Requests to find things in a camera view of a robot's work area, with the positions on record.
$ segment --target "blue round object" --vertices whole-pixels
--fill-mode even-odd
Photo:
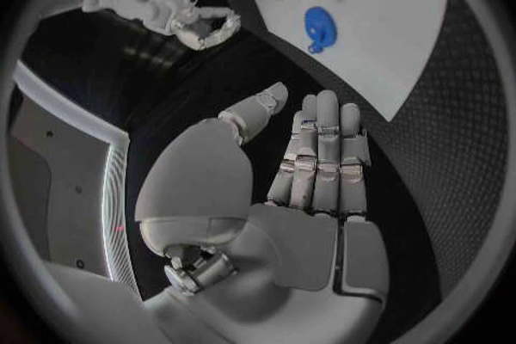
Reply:
[[[314,42],[310,53],[320,53],[337,41],[337,27],[331,14],[322,7],[312,7],[304,14],[304,28]]]

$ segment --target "blue object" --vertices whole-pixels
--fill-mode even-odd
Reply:
[[[312,7],[304,14],[304,28],[314,42],[308,47],[310,53],[320,53],[337,41],[337,27],[331,14],[322,7]]]

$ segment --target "white panel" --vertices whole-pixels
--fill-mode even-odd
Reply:
[[[387,120],[407,99],[433,50],[446,0],[256,0],[272,33],[308,52],[304,13],[335,19],[334,46],[311,55],[361,93]]]

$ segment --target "blue plastic part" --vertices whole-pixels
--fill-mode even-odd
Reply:
[[[337,27],[331,14],[316,6],[306,10],[304,28],[314,42],[308,47],[310,53],[320,53],[337,41]]]

